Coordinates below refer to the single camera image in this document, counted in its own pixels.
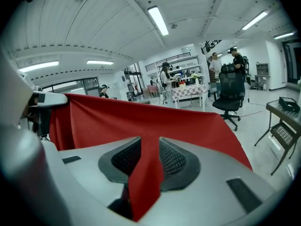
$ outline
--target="floor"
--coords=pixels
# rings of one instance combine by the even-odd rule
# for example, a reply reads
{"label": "floor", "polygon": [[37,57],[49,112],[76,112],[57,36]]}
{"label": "floor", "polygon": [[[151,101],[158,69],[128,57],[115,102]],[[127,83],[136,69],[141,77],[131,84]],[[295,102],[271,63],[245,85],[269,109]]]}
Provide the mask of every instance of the floor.
{"label": "floor", "polygon": [[[246,90],[244,105],[237,111],[238,115],[241,117],[241,121],[237,121],[238,131],[234,131],[234,125],[231,122],[226,121],[240,141],[253,171],[270,183],[275,190],[289,186],[301,165],[301,139],[298,140],[297,147],[291,159],[288,159],[288,157],[292,153],[293,148],[273,176],[271,176],[270,173],[277,166],[283,154],[283,148],[277,140],[270,137],[270,133],[254,147],[256,141],[263,135],[269,126],[269,112],[266,110],[265,105],[267,102],[278,100],[279,96],[291,97],[298,101],[299,93],[289,89],[280,89],[276,91],[250,90],[250,93]],[[149,100],[151,105],[160,105],[159,97],[150,97],[147,94],[139,96],[136,100]],[[222,113],[221,110],[212,106],[213,101],[213,96],[206,100],[206,111]],[[185,110],[202,111],[202,108],[199,107],[198,100],[193,100],[192,106],[190,105],[190,101],[180,102],[180,107]],[[273,115],[271,125],[278,122],[279,118]]]}

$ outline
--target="ceiling beam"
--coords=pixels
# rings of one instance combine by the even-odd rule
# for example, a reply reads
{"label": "ceiling beam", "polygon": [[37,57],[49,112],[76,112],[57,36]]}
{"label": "ceiling beam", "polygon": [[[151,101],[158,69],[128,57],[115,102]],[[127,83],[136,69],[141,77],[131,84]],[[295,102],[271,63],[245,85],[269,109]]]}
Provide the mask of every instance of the ceiling beam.
{"label": "ceiling beam", "polygon": [[210,17],[208,20],[207,20],[207,23],[201,33],[201,37],[202,39],[204,39],[204,37],[207,35],[211,25],[213,24],[213,21],[215,19],[215,17],[217,17],[220,9],[221,9],[221,4],[224,0],[215,0],[215,3],[213,5],[213,8],[211,10],[211,13],[210,13]]}
{"label": "ceiling beam", "polygon": [[158,39],[158,41],[160,42],[162,47],[165,48],[165,44],[164,44],[160,34],[156,30],[155,26],[152,24],[151,20],[146,16],[146,14],[142,10],[142,8],[138,5],[138,3],[135,0],[125,0],[125,1],[127,1],[129,3],[129,5],[132,6],[136,10],[136,12],[142,17],[142,19],[146,22],[146,24],[149,26],[149,28],[153,30],[153,33],[155,34],[156,38]]}
{"label": "ceiling beam", "polygon": [[114,54],[109,51],[103,51],[94,48],[83,48],[83,47],[73,47],[73,46],[48,46],[48,47],[38,47],[29,48],[21,51],[16,51],[10,55],[11,59],[16,61],[24,60],[33,57],[46,56],[46,55],[58,55],[58,54],[85,54],[108,58],[119,58],[129,61],[133,61],[133,58]]}
{"label": "ceiling beam", "polygon": [[[259,24],[260,22],[262,22],[263,20],[267,19],[268,17],[272,16],[273,14],[275,14],[276,12],[278,12],[281,9],[281,6],[279,3],[275,3],[273,4],[269,9],[265,10],[265,12],[268,13],[268,15],[266,15],[263,19],[261,19],[260,21],[258,21],[256,24]],[[248,28],[247,30],[242,30],[240,29],[237,33],[236,33],[236,37],[239,38],[241,37],[246,31],[248,31],[249,29],[252,29],[254,27],[254,25],[250,28]]]}

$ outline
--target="ceiling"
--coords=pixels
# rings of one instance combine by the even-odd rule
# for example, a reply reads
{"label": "ceiling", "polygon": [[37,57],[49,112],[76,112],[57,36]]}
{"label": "ceiling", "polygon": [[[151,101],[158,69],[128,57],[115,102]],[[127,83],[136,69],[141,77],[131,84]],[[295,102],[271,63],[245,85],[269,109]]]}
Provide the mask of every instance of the ceiling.
{"label": "ceiling", "polygon": [[[162,36],[147,8],[158,6],[168,36]],[[269,15],[242,33],[263,10]],[[1,36],[2,48],[17,68],[59,61],[28,72],[35,84],[75,75],[113,73],[180,45],[270,36],[294,30],[277,0],[33,0],[23,2]],[[114,61],[87,65],[87,60]]]}

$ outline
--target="red fabric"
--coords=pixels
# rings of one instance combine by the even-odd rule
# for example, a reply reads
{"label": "red fabric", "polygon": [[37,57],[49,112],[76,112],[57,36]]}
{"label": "red fabric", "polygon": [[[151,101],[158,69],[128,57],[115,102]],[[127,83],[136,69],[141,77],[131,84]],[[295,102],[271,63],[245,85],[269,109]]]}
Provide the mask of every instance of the red fabric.
{"label": "red fabric", "polygon": [[141,159],[128,183],[135,221],[160,196],[163,168],[159,160],[159,137],[173,138],[226,153],[252,169],[236,136],[216,113],[75,94],[66,96],[69,105],[54,109],[51,116],[50,139],[58,150],[141,136]]}

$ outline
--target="fluorescent light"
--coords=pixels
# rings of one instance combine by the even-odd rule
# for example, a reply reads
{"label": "fluorescent light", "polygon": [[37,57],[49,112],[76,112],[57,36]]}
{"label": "fluorescent light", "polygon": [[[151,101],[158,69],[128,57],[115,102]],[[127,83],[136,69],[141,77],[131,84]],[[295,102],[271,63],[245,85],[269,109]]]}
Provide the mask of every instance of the fluorescent light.
{"label": "fluorescent light", "polygon": [[71,90],[71,91],[76,91],[76,90],[79,90],[79,89],[83,89],[83,88],[73,89],[73,90]]}
{"label": "fluorescent light", "polygon": [[277,40],[277,39],[281,39],[281,38],[284,38],[284,37],[287,37],[287,36],[292,36],[293,35],[293,32],[290,32],[290,33],[287,33],[287,34],[283,34],[283,35],[281,35],[281,36],[278,36],[278,37],[276,37],[275,39]]}
{"label": "fluorescent light", "polygon": [[37,70],[37,69],[50,67],[50,66],[55,66],[55,65],[58,65],[58,61],[53,61],[53,62],[42,63],[42,64],[38,64],[38,65],[28,66],[26,68],[19,69],[19,71],[25,73],[25,72],[28,72],[28,71],[31,71],[31,70]]}
{"label": "fluorescent light", "polygon": [[87,65],[112,65],[114,62],[110,61],[97,61],[97,60],[88,60]]}
{"label": "fluorescent light", "polygon": [[254,18],[251,22],[249,22],[242,29],[243,30],[247,30],[249,27],[251,27],[252,25],[254,25],[255,23],[257,23],[259,20],[261,20],[262,18],[264,18],[266,15],[268,15],[268,13],[266,13],[266,12],[260,13],[256,18]]}
{"label": "fluorescent light", "polygon": [[160,11],[157,6],[153,6],[148,9],[148,12],[150,13],[152,19],[155,21],[156,25],[160,29],[160,32],[163,36],[168,35],[168,30],[166,28],[166,25],[164,23],[164,20],[160,14]]}

